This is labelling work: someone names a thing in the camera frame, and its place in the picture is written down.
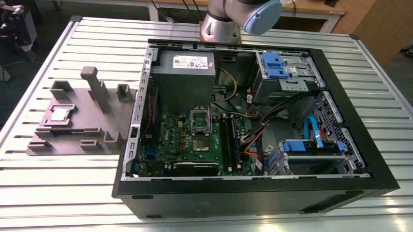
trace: metal table surface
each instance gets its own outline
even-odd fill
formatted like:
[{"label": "metal table surface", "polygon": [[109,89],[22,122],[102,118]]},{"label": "metal table surface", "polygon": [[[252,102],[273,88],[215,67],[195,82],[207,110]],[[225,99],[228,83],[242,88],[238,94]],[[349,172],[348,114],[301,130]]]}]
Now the metal table surface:
[{"label": "metal table surface", "polygon": [[364,45],[348,35],[273,30],[246,44],[320,48],[341,80],[401,189],[325,213],[138,219],[111,197],[118,155],[26,154],[55,80],[87,87],[97,66],[107,88],[138,88],[147,39],[198,40],[198,25],[83,18],[71,21],[0,132],[0,229],[82,231],[408,231],[413,227],[413,111]]}]

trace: blue cable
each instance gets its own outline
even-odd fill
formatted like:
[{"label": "blue cable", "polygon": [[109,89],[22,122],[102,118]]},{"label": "blue cable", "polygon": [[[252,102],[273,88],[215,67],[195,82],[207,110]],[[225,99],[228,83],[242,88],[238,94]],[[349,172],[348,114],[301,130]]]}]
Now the blue cable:
[{"label": "blue cable", "polygon": [[313,124],[313,137],[317,142],[318,147],[324,147],[321,141],[321,133],[318,131],[317,120],[313,116],[308,116],[304,121],[304,139],[310,139],[309,123]]}]

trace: power supply label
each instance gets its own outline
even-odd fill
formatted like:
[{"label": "power supply label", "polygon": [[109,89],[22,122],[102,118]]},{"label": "power supply label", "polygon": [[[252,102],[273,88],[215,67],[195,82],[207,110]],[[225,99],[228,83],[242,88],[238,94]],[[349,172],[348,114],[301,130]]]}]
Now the power supply label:
[{"label": "power supply label", "polygon": [[207,57],[174,56],[175,69],[207,69]]}]

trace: chip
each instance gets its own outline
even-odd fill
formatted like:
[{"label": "chip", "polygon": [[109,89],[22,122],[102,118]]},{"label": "chip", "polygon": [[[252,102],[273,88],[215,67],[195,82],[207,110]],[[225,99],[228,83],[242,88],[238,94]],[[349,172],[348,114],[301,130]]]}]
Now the chip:
[{"label": "chip", "polygon": [[209,136],[193,136],[193,149],[194,151],[209,151]]}]

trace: label sticker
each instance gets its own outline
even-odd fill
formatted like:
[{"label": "label sticker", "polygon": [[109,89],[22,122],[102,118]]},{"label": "label sticker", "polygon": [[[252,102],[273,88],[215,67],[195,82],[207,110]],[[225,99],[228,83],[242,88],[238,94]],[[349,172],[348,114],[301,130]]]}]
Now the label sticker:
[{"label": "label sticker", "polygon": [[248,103],[253,103],[253,95],[252,94],[249,94],[248,96],[246,96],[246,102]]},{"label": "label sticker", "polygon": [[256,161],[256,166],[258,167],[260,170],[264,169],[264,164],[260,162],[260,160]]},{"label": "label sticker", "polygon": [[174,69],[207,69],[207,57],[174,56]]},{"label": "label sticker", "polygon": [[272,151],[274,151],[274,147],[272,145],[266,146],[265,152],[272,152]]},{"label": "label sticker", "polygon": [[296,69],[296,68],[289,68],[289,67],[286,67],[285,69],[286,69],[288,72],[297,73],[297,69]]}]

